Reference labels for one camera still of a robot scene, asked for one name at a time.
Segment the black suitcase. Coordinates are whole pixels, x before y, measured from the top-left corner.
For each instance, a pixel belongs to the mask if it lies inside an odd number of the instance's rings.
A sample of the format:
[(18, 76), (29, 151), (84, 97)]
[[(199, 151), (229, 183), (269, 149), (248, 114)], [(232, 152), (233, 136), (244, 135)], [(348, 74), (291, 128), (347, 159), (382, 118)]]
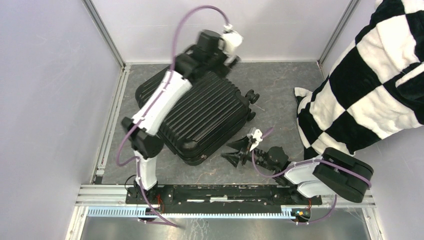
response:
[(250, 104), (259, 97), (252, 89), (242, 95), (230, 80), (209, 71), (175, 104), (157, 135), (187, 165), (197, 166), (255, 117)]

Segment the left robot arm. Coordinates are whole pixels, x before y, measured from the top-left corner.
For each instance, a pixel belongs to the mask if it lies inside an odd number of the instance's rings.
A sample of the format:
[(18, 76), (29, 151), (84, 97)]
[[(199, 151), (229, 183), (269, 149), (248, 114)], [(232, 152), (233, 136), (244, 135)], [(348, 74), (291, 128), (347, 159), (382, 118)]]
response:
[(124, 117), (121, 125), (126, 130), (125, 141), (129, 141), (136, 161), (135, 184), (138, 197), (145, 204), (157, 198), (156, 177), (157, 156), (164, 142), (157, 133), (177, 102), (193, 87), (201, 77), (214, 68), (224, 66), (225, 61), (234, 56), (244, 38), (235, 30), (223, 34), (203, 30), (197, 42), (173, 57), (173, 62), (165, 70), (158, 87), (132, 117)]

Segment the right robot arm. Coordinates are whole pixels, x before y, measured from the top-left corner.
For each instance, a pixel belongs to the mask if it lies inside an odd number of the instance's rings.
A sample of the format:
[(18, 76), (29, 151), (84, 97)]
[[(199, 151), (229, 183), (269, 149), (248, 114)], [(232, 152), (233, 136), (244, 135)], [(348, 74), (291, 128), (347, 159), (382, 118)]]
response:
[(324, 153), (303, 161), (290, 161), (281, 146), (269, 150), (252, 148), (255, 140), (243, 137), (227, 144), (233, 152), (221, 156), (234, 167), (252, 162), (272, 174), (270, 178), (289, 188), (289, 199), (302, 204), (307, 199), (322, 195), (338, 195), (343, 199), (361, 203), (371, 186), (374, 169), (367, 163), (328, 147)]

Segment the black white checkered blanket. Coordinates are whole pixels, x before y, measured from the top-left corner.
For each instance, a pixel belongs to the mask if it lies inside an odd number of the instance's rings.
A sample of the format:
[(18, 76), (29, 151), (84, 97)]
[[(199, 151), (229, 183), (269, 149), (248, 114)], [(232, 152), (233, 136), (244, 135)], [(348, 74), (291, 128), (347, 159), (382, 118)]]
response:
[(315, 90), (294, 89), (304, 158), (348, 155), (424, 124), (424, 3), (378, 0)]

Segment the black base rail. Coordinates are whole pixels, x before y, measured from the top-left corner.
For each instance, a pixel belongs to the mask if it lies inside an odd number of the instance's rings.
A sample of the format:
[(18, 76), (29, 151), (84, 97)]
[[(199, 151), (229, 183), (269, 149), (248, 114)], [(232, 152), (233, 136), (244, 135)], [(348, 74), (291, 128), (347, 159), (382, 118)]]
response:
[(147, 191), (151, 205), (166, 214), (266, 214), (280, 213), (281, 206), (297, 208), (322, 205), (321, 197), (306, 198), (292, 187), (268, 185), (173, 185)]

